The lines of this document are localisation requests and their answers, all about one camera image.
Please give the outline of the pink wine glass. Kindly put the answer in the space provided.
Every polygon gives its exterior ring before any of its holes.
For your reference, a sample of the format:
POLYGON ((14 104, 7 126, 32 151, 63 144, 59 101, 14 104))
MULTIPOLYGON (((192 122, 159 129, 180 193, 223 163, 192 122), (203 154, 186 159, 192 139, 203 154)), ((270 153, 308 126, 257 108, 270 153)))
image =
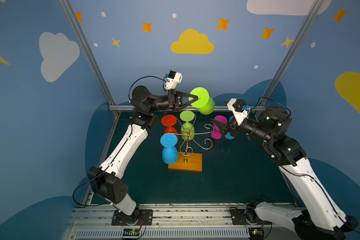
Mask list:
MULTIPOLYGON (((225 124, 228 121, 227 118, 222 116, 222 115, 215 116, 214 120, 216 120, 218 122, 225 123, 225 124)), ((216 124, 214 124, 214 129, 215 130, 211 133, 212 138, 215 139, 215 140, 221 139, 222 138, 222 132, 221 132, 221 130, 219 129, 219 127, 216 124)))

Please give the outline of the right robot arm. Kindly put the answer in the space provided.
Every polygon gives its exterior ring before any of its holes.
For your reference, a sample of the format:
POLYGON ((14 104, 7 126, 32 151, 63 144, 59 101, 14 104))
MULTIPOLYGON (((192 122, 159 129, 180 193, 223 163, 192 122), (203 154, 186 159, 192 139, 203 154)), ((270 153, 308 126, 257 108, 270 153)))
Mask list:
POLYGON ((224 135, 237 132, 258 140, 263 150, 289 179, 304 203, 303 211, 277 207, 255 200, 246 207, 250 224, 271 222, 296 233, 301 240, 344 240, 347 232, 358 226, 355 217, 346 215, 333 201, 315 174, 301 145, 285 133, 292 117, 286 109, 269 106, 259 121, 249 118, 242 103, 229 109, 234 117, 229 123, 213 120, 224 135))

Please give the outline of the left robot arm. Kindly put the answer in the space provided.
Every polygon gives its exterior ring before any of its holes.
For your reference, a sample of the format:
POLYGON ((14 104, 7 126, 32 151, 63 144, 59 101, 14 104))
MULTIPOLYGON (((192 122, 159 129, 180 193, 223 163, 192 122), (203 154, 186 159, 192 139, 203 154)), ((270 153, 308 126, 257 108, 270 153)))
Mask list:
POLYGON ((128 194, 128 185, 122 181, 125 170, 139 148, 148 137, 148 131, 157 120, 155 111, 179 112, 200 100, 195 94, 170 89, 166 95, 153 95, 147 87, 138 86, 132 92, 133 116, 123 138, 111 155, 98 168, 88 171, 92 191, 108 200, 127 217, 136 218, 137 203, 128 194))

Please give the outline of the blue wine glass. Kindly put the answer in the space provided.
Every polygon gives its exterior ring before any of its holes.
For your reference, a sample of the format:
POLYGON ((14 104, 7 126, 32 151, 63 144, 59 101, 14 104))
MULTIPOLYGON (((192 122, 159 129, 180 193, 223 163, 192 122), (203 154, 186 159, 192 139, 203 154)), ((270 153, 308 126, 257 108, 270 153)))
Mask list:
POLYGON ((234 136, 232 136, 231 133, 227 133, 227 134, 225 135, 225 138, 226 138, 227 140, 233 140, 233 139, 234 139, 234 136))
POLYGON ((163 162, 172 165, 178 160, 178 151, 176 149, 176 144, 178 143, 178 138, 172 133, 167 133, 162 135, 160 139, 161 145, 164 147, 162 150, 162 159, 163 162))

